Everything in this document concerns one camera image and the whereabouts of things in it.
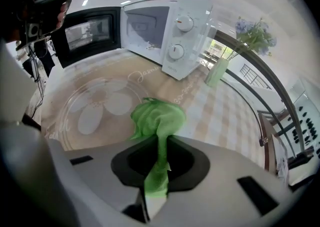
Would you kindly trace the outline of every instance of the microwave knob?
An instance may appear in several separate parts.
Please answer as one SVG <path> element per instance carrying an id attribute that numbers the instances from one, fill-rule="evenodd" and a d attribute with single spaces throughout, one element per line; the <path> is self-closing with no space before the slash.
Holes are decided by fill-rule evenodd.
<path id="1" fill-rule="evenodd" d="M 179 16 L 176 20 L 176 26 L 182 32 L 190 31 L 194 26 L 194 20 L 187 15 Z"/>
<path id="2" fill-rule="evenodd" d="M 178 44 L 171 46 L 169 49 L 169 56 L 174 60 L 177 60 L 183 57 L 184 53 L 185 53 L 184 48 Z"/>

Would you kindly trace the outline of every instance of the open microwave door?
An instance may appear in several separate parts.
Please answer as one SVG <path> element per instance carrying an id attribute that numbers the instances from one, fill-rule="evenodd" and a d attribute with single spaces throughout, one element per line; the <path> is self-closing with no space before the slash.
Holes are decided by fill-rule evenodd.
<path id="1" fill-rule="evenodd" d="M 52 42 L 61 66 L 121 48 L 120 7 L 98 7 L 77 11 L 65 17 Z"/>

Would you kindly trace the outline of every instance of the black railing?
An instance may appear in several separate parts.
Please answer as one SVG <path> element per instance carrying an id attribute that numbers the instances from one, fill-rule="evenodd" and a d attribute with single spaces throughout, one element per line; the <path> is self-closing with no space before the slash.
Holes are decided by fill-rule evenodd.
<path id="1" fill-rule="evenodd" d="M 268 84 L 255 71 L 249 68 L 248 65 L 244 64 L 240 73 L 249 85 L 264 89 L 271 89 L 270 86 L 268 86 Z"/>

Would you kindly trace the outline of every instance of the black rectangular strip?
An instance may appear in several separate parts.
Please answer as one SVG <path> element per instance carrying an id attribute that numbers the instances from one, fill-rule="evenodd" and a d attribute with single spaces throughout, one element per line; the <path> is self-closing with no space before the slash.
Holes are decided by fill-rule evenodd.
<path id="1" fill-rule="evenodd" d="M 237 182 L 262 216 L 278 206 L 278 203 L 251 176 L 239 178 Z"/>
<path id="2" fill-rule="evenodd" d="M 73 158 L 73 159 L 70 159 L 70 163 L 71 165 L 78 165 L 78 164 L 81 164 L 81 163 L 84 163 L 84 162 L 87 162 L 87 161 L 91 161 L 93 160 L 94 158 L 87 155 L 87 156 L 83 156 L 83 157 L 76 157 L 76 158 Z"/>

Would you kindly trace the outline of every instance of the white flower pattern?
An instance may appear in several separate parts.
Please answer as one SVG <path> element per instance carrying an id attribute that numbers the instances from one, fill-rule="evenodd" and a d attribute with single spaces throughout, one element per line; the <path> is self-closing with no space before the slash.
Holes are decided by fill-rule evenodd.
<path id="1" fill-rule="evenodd" d="M 92 134 L 99 126 L 104 108 L 113 115 L 124 115 L 132 107 L 130 96 L 116 92 L 127 86 L 127 80 L 112 79 L 92 80 L 85 85 L 86 91 L 81 93 L 70 106 L 69 111 L 75 113 L 82 110 L 77 128 L 83 135 Z"/>

